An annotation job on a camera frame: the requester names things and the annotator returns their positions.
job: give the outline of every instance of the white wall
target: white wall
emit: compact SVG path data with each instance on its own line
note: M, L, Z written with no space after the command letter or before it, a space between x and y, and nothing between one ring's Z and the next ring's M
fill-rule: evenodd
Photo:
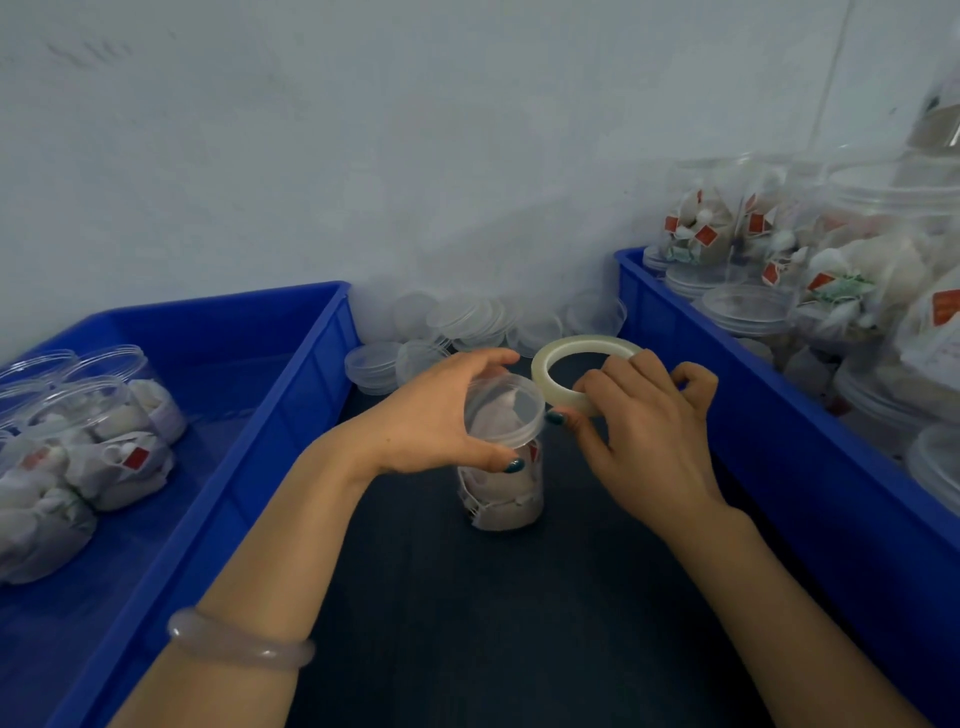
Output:
M903 138L953 4L5 8L0 358L108 307L314 280L356 285L368 337L415 287L597 285L660 223L668 158Z

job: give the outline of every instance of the blue plastic crate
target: blue plastic crate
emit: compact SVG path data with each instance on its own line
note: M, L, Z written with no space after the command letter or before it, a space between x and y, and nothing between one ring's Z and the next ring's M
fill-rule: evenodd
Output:
M616 254L621 336L720 387L710 445L857 637L938 725L957 719L960 519L641 267Z
M137 344L190 422L166 487L100 519L57 573L0 589L0 703L16 728L103 726L250 529L335 425L358 345L342 282L120 308L32 352Z

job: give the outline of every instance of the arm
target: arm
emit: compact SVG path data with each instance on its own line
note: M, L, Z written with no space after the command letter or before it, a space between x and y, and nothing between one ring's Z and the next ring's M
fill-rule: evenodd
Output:
M376 475L443 465L499 472L516 460L511 449L467 436L464 401L472 379L517 359L502 349L451 356L314 442L283 478L198 611L257 637L305 640L350 517ZM110 726L280 728L296 685L293 670L198 660L171 643Z
M557 410L613 498L671 548L720 618L779 728L910 728L920 713L793 579L717 488L706 416L717 379L644 351L580 382L604 414Z

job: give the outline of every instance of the left hand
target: left hand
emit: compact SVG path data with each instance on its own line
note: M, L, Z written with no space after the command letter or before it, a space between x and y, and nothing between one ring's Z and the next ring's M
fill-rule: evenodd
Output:
M345 456L356 477L419 473L446 465L502 473L514 450L467 435L467 387L480 376L504 374L519 354L509 349L456 353L417 376L377 406L337 425L311 448Z

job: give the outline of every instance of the red tag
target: red tag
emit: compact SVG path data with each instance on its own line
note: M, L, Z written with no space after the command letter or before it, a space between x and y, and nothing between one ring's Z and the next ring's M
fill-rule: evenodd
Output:
M822 285L827 285L830 282L836 280L835 276L832 276L829 273L818 273L816 278L813 279L810 284L806 287L808 291L815 291Z
M960 288L933 294L933 326L941 327L960 311Z
M759 212L751 212L750 218L747 220L747 232L750 235L760 235L763 232L765 222L763 215Z
M144 448L135 448L133 452L127 455L127 459L121 463L124 468L130 468L132 471L140 470L147 458L150 457L150 451Z
M709 248L713 245L713 241L720 236L720 233L714 230L709 225L704 225L700 228L700 232L693 236L695 240L699 240L705 248Z
M763 269L760 277L770 283L770 285L777 285L777 281L780 280L780 268L777 267L777 263L773 261L767 263L767 267Z

